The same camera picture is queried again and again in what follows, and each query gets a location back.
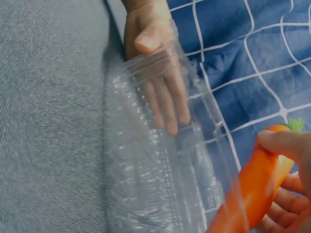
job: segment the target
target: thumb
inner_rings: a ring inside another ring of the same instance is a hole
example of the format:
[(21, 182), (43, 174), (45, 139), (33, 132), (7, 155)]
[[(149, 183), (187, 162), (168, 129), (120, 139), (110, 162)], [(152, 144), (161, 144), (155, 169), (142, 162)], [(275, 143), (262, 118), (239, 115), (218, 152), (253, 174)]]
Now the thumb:
[(160, 31), (156, 25), (147, 26), (135, 40), (136, 49), (142, 53), (152, 53), (159, 48), (160, 45)]
[(311, 157), (311, 133), (262, 131), (259, 134), (259, 141), (267, 151), (284, 155), (295, 162), (300, 162), (305, 156)]

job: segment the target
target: hand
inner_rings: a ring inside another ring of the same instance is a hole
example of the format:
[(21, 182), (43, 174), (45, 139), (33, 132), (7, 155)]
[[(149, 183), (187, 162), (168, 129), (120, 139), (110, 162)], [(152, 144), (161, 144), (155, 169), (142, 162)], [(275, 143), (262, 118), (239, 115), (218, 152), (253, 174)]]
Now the hand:
[[(171, 13), (166, 0), (150, 0), (138, 9), (127, 15), (124, 34), (126, 59), (132, 59), (141, 53), (153, 53), (162, 44), (171, 41), (174, 37), (171, 28)], [(144, 80), (141, 85), (158, 128), (167, 129), (170, 135), (177, 134), (178, 121), (187, 125), (190, 121), (187, 92), (182, 75), (174, 58), (167, 59), (153, 66), (153, 70), (144, 71), (140, 77)], [(167, 71), (162, 75), (154, 76), (157, 70)]]
[(259, 139), (271, 153), (296, 161), (299, 176), (289, 174), (284, 180), (269, 212), (257, 227), (258, 232), (311, 232), (311, 133), (263, 131)]

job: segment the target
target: fingernail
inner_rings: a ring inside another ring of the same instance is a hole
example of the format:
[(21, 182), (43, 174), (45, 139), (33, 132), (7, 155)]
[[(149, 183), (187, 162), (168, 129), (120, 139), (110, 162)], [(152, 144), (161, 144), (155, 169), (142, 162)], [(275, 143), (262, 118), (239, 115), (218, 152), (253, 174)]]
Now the fingernail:
[(153, 39), (147, 35), (142, 35), (142, 36), (138, 37), (137, 42), (140, 43), (141, 45), (148, 47), (148, 48), (152, 48), (154, 45)]
[(262, 140), (263, 138), (267, 139), (269, 138), (274, 132), (273, 131), (270, 131), (270, 130), (264, 130), (264, 131), (261, 131), (259, 133), (259, 139)]

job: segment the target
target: white grid pattern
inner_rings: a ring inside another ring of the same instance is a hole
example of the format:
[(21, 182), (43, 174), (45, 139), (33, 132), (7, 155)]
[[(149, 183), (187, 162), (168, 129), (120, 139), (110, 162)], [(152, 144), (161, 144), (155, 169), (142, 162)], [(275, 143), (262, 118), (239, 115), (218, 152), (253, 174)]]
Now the white grid pattern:
[[(264, 87), (274, 96), (274, 98), (276, 99), (276, 101), (278, 102), (278, 104), (280, 106), (280, 111), (279, 112), (277, 112), (275, 114), (271, 114), (269, 116), (265, 116), (265, 117), (261, 117), (261, 118), (249, 121), (249, 122), (247, 122), (247, 123), (245, 123), (245, 124), (235, 128), (232, 131), (229, 130), (227, 124), (224, 121), (224, 129), (225, 129), (225, 134), (224, 135), (228, 136), (228, 140), (229, 140), (232, 152), (233, 152), (233, 156), (234, 156), (234, 159), (235, 159), (235, 162), (236, 162), (236, 166), (237, 166), (238, 170), (240, 170), (241, 169), (241, 164), (240, 164), (240, 161), (239, 161), (239, 158), (238, 158), (238, 155), (237, 155), (237, 151), (236, 151), (236, 148), (235, 148), (235, 145), (234, 145), (231, 133), (236, 132), (238, 130), (241, 130), (243, 128), (246, 128), (248, 126), (254, 125), (256, 123), (260, 123), (260, 122), (263, 122), (265, 120), (277, 117), (277, 116), (281, 116), (285, 120), (285, 122), (287, 122), (287, 114), (288, 113), (311, 107), (311, 103), (310, 103), (310, 104), (304, 104), (304, 105), (301, 105), (301, 106), (297, 106), (295, 108), (286, 109), (283, 106), (283, 104), (282, 104), (280, 98), (278, 97), (278, 95), (268, 86), (268, 84), (265, 82), (265, 80), (262, 77), (265, 74), (274, 73), (274, 72), (277, 72), (277, 71), (280, 71), (280, 70), (284, 70), (284, 69), (287, 69), (287, 68), (291, 68), (291, 67), (294, 67), (294, 66), (301, 66), (301, 67), (303, 67), (305, 69), (305, 71), (311, 76), (310, 71), (307, 69), (307, 67), (305, 65), (303, 65), (304, 62), (310, 61), (311, 57), (308, 57), (308, 58), (305, 58), (305, 59), (302, 59), (302, 60), (297, 60), (295, 58), (295, 56), (293, 55), (293, 53), (291, 52), (291, 49), (290, 49), (290, 47), (288, 45), (288, 42), (287, 42), (285, 34), (284, 34), (284, 29), (283, 29), (284, 26), (296, 26), (296, 27), (299, 27), (299, 26), (304, 26), (304, 27), (309, 26), (309, 31), (310, 31), (310, 34), (311, 34), (311, 4), (310, 4), (309, 9), (308, 9), (309, 21), (307, 23), (291, 23), (291, 22), (285, 22), (284, 23), (283, 20), (284, 20), (284, 17), (286, 15), (283, 15), (281, 20), (280, 20), (280, 23), (271, 24), (271, 25), (264, 26), (264, 27), (261, 27), (261, 28), (255, 30), (255, 22), (254, 22), (252, 11), (251, 11), (251, 9), (250, 9), (250, 7), (248, 5), (247, 0), (244, 0), (245, 6), (246, 6), (246, 9), (247, 9), (247, 11), (249, 13), (249, 17), (250, 17), (250, 21), (251, 21), (251, 30), (250, 30), (250, 32), (247, 33), (247, 34), (241, 35), (238, 38), (236, 38), (234, 40), (231, 40), (231, 41), (228, 41), (226, 43), (219, 44), (219, 45), (212, 46), (212, 47), (208, 47), (208, 48), (204, 48), (203, 37), (202, 37), (199, 20), (198, 20), (197, 13), (196, 13), (196, 3), (201, 2), (201, 1), (203, 1), (203, 0), (193, 0), (190, 3), (187, 3), (187, 4), (184, 4), (184, 5), (172, 8), (171, 11), (175, 11), (175, 10), (181, 9), (183, 7), (187, 7), (187, 6), (192, 5), (193, 17), (194, 17), (194, 21), (195, 21), (195, 25), (196, 25), (199, 41), (200, 41), (200, 50), (195, 51), (195, 52), (187, 53), (186, 55), (187, 56), (196, 55), (196, 54), (200, 54), (201, 55), (202, 61), (200, 63), (200, 68), (201, 68), (203, 76), (205, 78), (208, 90), (213, 93), (214, 91), (219, 90), (219, 89), (221, 89), (221, 88), (223, 88), (223, 87), (225, 87), (227, 85), (230, 85), (232, 83), (238, 83), (238, 82), (250, 79), (250, 78), (259, 77), (259, 79), (263, 83)], [(293, 10), (293, 8), (294, 8), (293, 0), (290, 0), (290, 1), (291, 1), (291, 9), (290, 9), (290, 11), (288, 13), (290, 13)], [(292, 63), (292, 64), (289, 64), (289, 65), (285, 65), (285, 66), (273, 68), (273, 69), (270, 69), (270, 70), (266, 70), (266, 71), (263, 71), (263, 72), (259, 72), (259, 70), (258, 70), (258, 68), (257, 68), (257, 66), (256, 66), (256, 64), (254, 62), (254, 59), (253, 59), (253, 57), (252, 57), (252, 55), (251, 55), (251, 53), (249, 51), (248, 44), (247, 44), (247, 39), (248, 39), (249, 36), (251, 36), (253, 34), (256, 34), (256, 33), (259, 33), (259, 32), (261, 32), (263, 30), (266, 30), (266, 29), (269, 29), (269, 28), (274, 28), (274, 27), (280, 27), (281, 28), (282, 38), (284, 40), (284, 43), (285, 43), (286, 48), (288, 50), (288, 53), (290, 54), (290, 56), (292, 57), (292, 59), (295, 62)], [(216, 88), (211, 90), (211, 87), (210, 87), (209, 82), (208, 82), (208, 75), (207, 75), (206, 70), (204, 68), (204, 61), (205, 61), (204, 52), (205, 51), (209, 51), (209, 50), (216, 50), (216, 49), (219, 49), (219, 48), (223, 48), (223, 47), (225, 47), (227, 45), (230, 45), (230, 44), (234, 43), (238, 39), (244, 39), (244, 47), (245, 47), (246, 53), (247, 53), (248, 58), (249, 58), (249, 60), (250, 60), (250, 62), (251, 62), (251, 64), (252, 64), (252, 66), (253, 66), (253, 68), (254, 68), (256, 73), (255, 74), (251, 74), (251, 75), (247, 75), (247, 76), (244, 76), (244, 77), (240, 77), (240, 78), (237, 78), (237, 79), (234, 79), (234, 80), (231, 80), (231, 81), (228, 81), (228, 82), (226, 82), (226, 83), (224, 83), (224, 84), (222, 84), (222, 85), (220, 85), (220, 86), (218, 86), (218, 87), (216, 87)], [(213, 97), (213, 102), (215, 103), (215, 106), (217, 107), (217, 111), (218, 111), (219, 115), (221, 116), (221, 118), (223, 119), (222, 113), (220, 111), (220, 107), (218, 106), (218, 103), (217, 103), (214, 95), (212, 95), (212, 97)]]
[(310, 35), (311, 35), (311, 3), (309, 5), (308, 13), (309, 13), (308, 25), (309, 25), (309, 32), (310, 32)]
[[(207, 73), (206, 73), (204, 65), (203, 65), (204, 60), (205, 60), (205, 57), (204, 57), (204, 43), (203, 43), (203, 37), (202, 37), (202, 33), (201, 33), (201, 28), (200, 28), (198, 16), (197, 16), (197, 13), (196, 13), (196, 0), (193, 0), (192, 10), (193, 10), (193, 17), (194, 17), (195, 26), (196, 26), (196, 29), (197, 29), (197, 32), (198, 32), (199, 41), (200, 41), (200, 47), (201, 47), (201, 59), (202, 59), (202, 61), (200, 63), (200, 67), (202, 69), (202, 73), (203, 73), (204, 79), (206, 81), (207, 89), (211, 92), (211, 87), (209, 85), (208, 76), (207, 76)], [(220, 111), (219, 105), (218, 105), (214, 95), (212, 95), (212, 98), (213, 98), (213, 102), (214, 102), (214, 104), (216, 106), (217, 112), (218, 112), (221, 120), (223, 121), (223, 127), (225, 129), (226, 134), (227, 134), (227, 137), (228, 137), (228, 140), (229, 140), (229, 144), (230, 144), (233, 156), (234, 156), (234, 160), (235, 160), (237, 169), (238, 169), (238, 171), (240, 171), (241, 170), (241, 164), (240, 164), (240, 161), (239, 161), (239, 158), (238, 158), (237, 150), (236, 150), (234, 142), (233, 142), (232, 135), (231, 135), (230, 130), (229, 130), (229, 128), (228, 128), (228, 126), (227, 126), (227, 124), (226, 124), (226, 122), (225, 122), (225, 120), (224, 120), (224, 118), (222, 116), (222, 113)]]

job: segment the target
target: plastic clamshell container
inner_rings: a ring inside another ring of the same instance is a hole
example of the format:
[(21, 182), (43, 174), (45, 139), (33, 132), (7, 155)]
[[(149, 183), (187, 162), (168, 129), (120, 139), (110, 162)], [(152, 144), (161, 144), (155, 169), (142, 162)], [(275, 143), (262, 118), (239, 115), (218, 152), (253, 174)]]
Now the plastic clamshell container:
[[(205, 80), (177, 41), (126, 62), (116, 73), (107, 99), (119, 232), (204, 233), (238, 174)], [(156, 127), (146, 89), (153, 86), (165, 109), (160, 95), (172, 75), (185, 84), (191, 117), (178, 125), (176, 136)]]

